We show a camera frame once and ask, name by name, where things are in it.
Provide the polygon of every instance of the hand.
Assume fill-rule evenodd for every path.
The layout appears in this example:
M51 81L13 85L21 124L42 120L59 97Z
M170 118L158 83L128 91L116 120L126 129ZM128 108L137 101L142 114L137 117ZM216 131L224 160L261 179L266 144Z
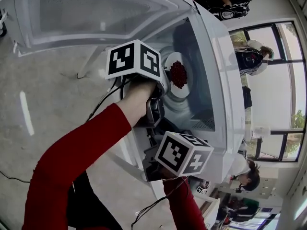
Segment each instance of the hand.
M154 92L157 82L153 80L132 82L125 97L117 103L131 127L146 114L146 102Z
M170 172L166 167L160 169L160 174L162 175L163 179L175 179L177 178L172 172Z

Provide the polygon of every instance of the food on plate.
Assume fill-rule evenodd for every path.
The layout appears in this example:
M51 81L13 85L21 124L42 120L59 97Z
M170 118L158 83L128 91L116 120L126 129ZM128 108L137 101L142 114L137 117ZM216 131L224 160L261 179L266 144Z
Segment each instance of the food on plate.
M178 60L172 64L170 73L171 81L176 87L182 89L188 83L187 71Z

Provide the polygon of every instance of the black backpack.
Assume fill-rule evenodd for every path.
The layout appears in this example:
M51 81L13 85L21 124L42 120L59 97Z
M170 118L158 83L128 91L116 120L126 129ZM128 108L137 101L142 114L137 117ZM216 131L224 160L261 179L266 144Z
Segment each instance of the black backpack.
M262 64L263 55L254 48L237 49L235 53L241 75L257 71Z
M249 12L249 3L252 0L247 0L248 2L240 4L226 5L222 8L208 8L208 11L212 13L220 21L229 20L233 18L241 18L247 15Z
M243 86L242 91L243 91L244 109L247 109L247 108L253 106L253 102L251 100L250 88L247 87L247 86Z

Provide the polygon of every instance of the window frame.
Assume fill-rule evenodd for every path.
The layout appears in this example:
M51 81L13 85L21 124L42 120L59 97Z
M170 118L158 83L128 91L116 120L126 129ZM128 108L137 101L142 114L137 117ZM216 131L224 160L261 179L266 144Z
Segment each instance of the window frame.
M237 227L237 226L232 226L231 224L228 225L228 227L230 228L233 228L233 229L238 229L238 230L249 230L248 227L257 227L257 230L264 230L267 225L270 224L270 222L272 220L274 220L275 218L279 219L279 216L277 216L278 214L270 214L267 218L259 218L257 217L257 215L255 215L255 217L253 219L263 219L263 222L260 223L257 226L253 226L253 223L248 223L249 221L245 221L245 222L235 222L235 221L232 221L232 223L235 223L235 224L239 224L241 225L242 227Z
M302 59L292 60L292 59L287 58L286 51L285 51L285 48L284 48L284 45L283 45L283 39L282 39L282 36L280 35L278 27L277 27L277 24L283 24L283 23L291 23L293 25L295 32L296 32L296 35L297 35L298 44L300 46ZM305 85L306 85L306 91L307 91L306 59L305 59L304 52L302 50L302 43L301 43L301 40L298 36L297 29L296 29L294 21L280 21L280 22L273 22L273 23L264 23L264 24L240 28L240 29L237 29L237 30L232 30L232 31L229 32L229 34L231 35L231 34L243 31L246 40L250 40L250 36L248 34L249 31L254 30L254 29L267 28L267 27L270 27L273 31L273 34L274 34L274 37L275 37L275 40L276 40L276 43L277 43L277 46L278 46L278 50L279 50L279 53L280 53L280 57L281 57L280 59L269 61L268 65L303 63L304 72L305 72ZM261 150L262 139L257 139L256 155L254 157L249 157L249 158L252 159L252 160L255 160L255 161L265 161L265 162L297 162L299 155L301 153L303 141L305 139L306 125L307 125L307 99L306 99L304 128L289 129L289 130L271 130L271 135L283 135L283 142L282 142L282 145L281 145L279 158L276 158L276 159L275 158L260 158L260 150ZM296 158L284 158L284 152L286 150L288 134L293 134L293 133L303 134L302 140L301 140L301 143L300 143L300 146L299 146L299 149L298 149L298 154L297 154Z

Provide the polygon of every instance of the white plate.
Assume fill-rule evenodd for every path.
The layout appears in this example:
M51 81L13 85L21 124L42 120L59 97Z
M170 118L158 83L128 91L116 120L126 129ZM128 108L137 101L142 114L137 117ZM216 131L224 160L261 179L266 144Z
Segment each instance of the white plate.
M182 89L176 87L173 82L171 82L171 93L173 95L175 95L178 98L186 98L189 94L190 91L192 89L192 85L193 85L193 72L191 69L191 66L188 62L188 60L179 52L174 52L172 54L170 54L165 62L165 67L166 70L170 70L171 66L176 62L179 61L184 68L186 69L187 72L187 84L185 84Z

